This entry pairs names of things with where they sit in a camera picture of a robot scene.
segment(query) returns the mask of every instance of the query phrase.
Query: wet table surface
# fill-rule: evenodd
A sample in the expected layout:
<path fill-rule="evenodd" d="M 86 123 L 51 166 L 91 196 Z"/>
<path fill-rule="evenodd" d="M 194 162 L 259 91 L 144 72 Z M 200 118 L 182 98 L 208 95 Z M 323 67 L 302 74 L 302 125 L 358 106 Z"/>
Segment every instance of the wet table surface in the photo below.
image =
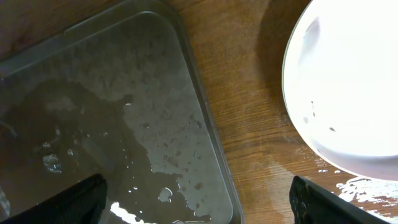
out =
<path fill-rule="evenodd" d="M 61 32 L 113 0 L 0 2 L 0 57 Z M 171 0 L 183 18 L 247 223 L 293 223 L 288 192 L 302 175 L 398 223 L 398 184 L 357 178 L 316 156 L 281 89 L 285 46 L 308 0 Z"/>

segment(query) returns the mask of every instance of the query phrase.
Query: wooden table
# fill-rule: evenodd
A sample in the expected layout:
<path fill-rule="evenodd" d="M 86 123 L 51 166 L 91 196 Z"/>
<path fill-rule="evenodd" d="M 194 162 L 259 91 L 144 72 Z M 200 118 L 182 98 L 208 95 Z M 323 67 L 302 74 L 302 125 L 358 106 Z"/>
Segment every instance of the wooden table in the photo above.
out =
<path fill-rule="evenodd" d="M 169 1 L 187 28 L 246 221 L 293 223 L 289 188 L 294 175 L 303 175 L 398 222 L 398 184 L 358 180 L 339 172 L 308 148 L 290 122 L 282 97 L 282 60 L 308 2 Z M 0 55 L 50 37 L 116 3 L 0 1 Z"/>

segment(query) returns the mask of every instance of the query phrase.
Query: white bowl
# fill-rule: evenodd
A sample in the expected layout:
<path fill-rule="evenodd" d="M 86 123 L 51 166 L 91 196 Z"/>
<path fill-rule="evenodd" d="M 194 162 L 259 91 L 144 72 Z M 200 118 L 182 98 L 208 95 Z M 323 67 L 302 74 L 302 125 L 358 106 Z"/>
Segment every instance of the white bowl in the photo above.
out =
<path fill-rule="evenodd" d="M 290 37 L 282 88 L 303 140 L 330 164 L 398 181 L 398 1 L 313 0 Z"/>

